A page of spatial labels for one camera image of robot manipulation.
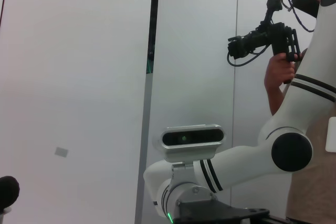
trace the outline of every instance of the hand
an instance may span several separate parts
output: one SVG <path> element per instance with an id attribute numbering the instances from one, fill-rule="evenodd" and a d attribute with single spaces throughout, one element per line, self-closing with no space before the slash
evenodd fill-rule
<path id="1" fill-rule="evenodd" d="M 285 81 L 295 77 L 295 65 L 286 61 L 286 54 L 274 55 L 270 60 L 265 75 L 265 88 L 267 92 L 278 90 Z"/>

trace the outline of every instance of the camera rig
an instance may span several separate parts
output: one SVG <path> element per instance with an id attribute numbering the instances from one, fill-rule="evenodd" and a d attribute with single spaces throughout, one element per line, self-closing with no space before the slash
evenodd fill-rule
<path id="1" fill-rule="evenodd" d="M 281 0 L 268 0 L 267 12 L 265 19 L 260 22 L 256 30 L 251 31 L 244 37 L 236 36 L 228 39 L 228 62 L 235 66 L 243 66 L 261 55 L 267 47 L 272 45 L 273 54 L 286 53 L 286 60 L 288 62 L 300 61 L 300 47 L 298 37 L 295 29 L 285 26 L 284 23 L 272 23 L 272 16 L 274 12 L 282 10 Z M 254 53 L 256 48 L 265 46 L 260 53 Z M 244 58 L 249 54 L 256 55 L 252 60 L 241 64 L 234 65 L 229 61 L 229 56 L 235 60 Z"/>

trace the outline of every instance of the white robotic arm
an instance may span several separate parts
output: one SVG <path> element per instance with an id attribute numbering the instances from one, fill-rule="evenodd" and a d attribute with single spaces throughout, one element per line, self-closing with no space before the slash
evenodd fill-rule
<path id="1" fill-rule="evenodd" d="M 173 147 L 165 145 L 164 141 L 161 143 L 166 148 L 166 160 L 184 163 L 172 167 L 172 164 L 160 161 L 144 173 L 146 187 L 159 215 L 175 220 L 175 223 L 202 220 L 203 216 L 195 212 L 188 218 L 181 217 L 181 210 L 178 209 L 180 204 L 216 200 L 213 193 L 232 185 L 266 174 L 293 173 L 309 164 L 313 149 L 305 136 L 307 128 L 319 116 L 328 112 L 336 101 L 335 16 L 336 0 L 321 0 L 312 42 L 282 106 L 261 129 L 257 147 L 238 146 L 215 156 L 214 151 L 210 151 L 207 153 L 212 155 L 203 157 L 202 160 L 199 158 L 202 155 L 194 156 L 195 152 L 202 154 L 194 147 L 194 153 L 192 150 L 190 153 L 182 152 L 184 157 L 189 157 L 188 160 L 179 160 L 176 155 L 172 155 L 176 154 Z M 213 146 L 218 147 L 220 141 L 215 142 L 217 145 Z M 181 146 L 184 145 L 178 146 L 176 150 L 181 150 Z M 203 219 L 204 223 L 212 223 L 209 216 Z"/>

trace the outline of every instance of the camera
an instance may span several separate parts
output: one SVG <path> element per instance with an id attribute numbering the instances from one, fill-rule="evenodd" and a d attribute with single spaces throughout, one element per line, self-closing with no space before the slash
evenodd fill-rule
<path id="1" fill-rule="evenodd" d="M 153 145 L 167 162 L 192 162 L 213 158 L 225 138 L 216 124 L 168 127 L 153 139 Z"/>

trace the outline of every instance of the black stripe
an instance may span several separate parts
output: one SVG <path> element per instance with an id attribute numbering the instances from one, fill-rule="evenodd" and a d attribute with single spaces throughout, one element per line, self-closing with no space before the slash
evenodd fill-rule
<path id="1" fill-rule="evenodd" d="M 211 175 L 212 175 L 212 177 L 213 177 L 213 179 L 214 179 L 214 181 L 215 181 L 215 183 L 216 183 L 216 186 L 217 186 L 218 190 L 219 190 L 219 191 L 223 191 L 223 189 L 222 189 L 222 187 L 221 187 L 221 185 L 220 185 L 220 183 L 219 183 L 219 180 L 218 180 L 218 178 L 217 178 L 217 176 L 216 176 L 214 167 L 212 166 L 211 160 L 208 159 L 207 162 L 208 162 L 208 166 L 209 166 Z"/>
<path id="2" fill-rule="evenodd" d="M 329 90 L 331 92 L 336 93 L 336 88 L 334 88 L 333 86 L 330 86 L 330 85 L 328 85 L 328 84 L 326 84 L 326 83 L 324 83 L 322 81 L 318 81 L 318 80 L 315 80 L 315 79 L 310 78 L 308 76 L 303 76 L 301 74 L 295 75 L 295 78 L 299 79 L 299 80 L 302 80 L 302 81 L 310 82 L 312 84 L 315 84 L 317 86 L 320 86 L 320 87 L 322 87 L 324 89 L 327 89 L 327 90 Z"/>
<path id="3" fill-rule="evenodd" d="M 162 194 L 161 196 L 161 208 L 164 212 L 164 215 L 166 215 L 166 217 L 168 218 L 167 214 L 166 214 L 166 211 L 164 210 L 164 205 L 163 205 L 163 202 L 164 202 L 164 198 L 166 197 L 166 194 L 167 194 L 167 188 L 169 187 L 169 185 L 167 185 L 166 189 L 164 190 L 164 193 Z"/>
<path id="4" fill-rule="evenodd" d="M 332 102 L 336 102 L 336 98 L 335 97 L 333 97 L 332 95 L 329 95 L 327 93 L 324 93 L 323 91 L 320 91 L 318 89 L 312 88 L 312 87 L 304 85 L 302 83 L 297 83 L 295 81 L 292 81 L 291 85 L 294 86 L 294 87 L 298 87 L 298 88 L 307 90 L 307 91 L 309 91 L 311 93 L 317 94 L 317 95 L 319 95 L 319 96 L 321 96 L 323 98 L 326 98 L 326 99 L 328 99 L 328 100 L 330 100 Z"/>
<path id="5" fill-rule="evenodd" d="M 213 193 L 216 193 L 216 190 L 214 188 L 214 186 L 212 185 L 211 183 L 211 180 L 210 180 L 210 177 L 208 175 L 208 172 L 206 171 L 205 169 L 205 165 L 204 165 L 204 161 L 203 160 L 200 160 L 199 163 L 201 164 L 201 168 L 202 168 L 202 172 L 203 172 L 203 175 L 204 175 L 204 178 L 208 184 L 208 187 L 209 189 L 213 192 Z"/>

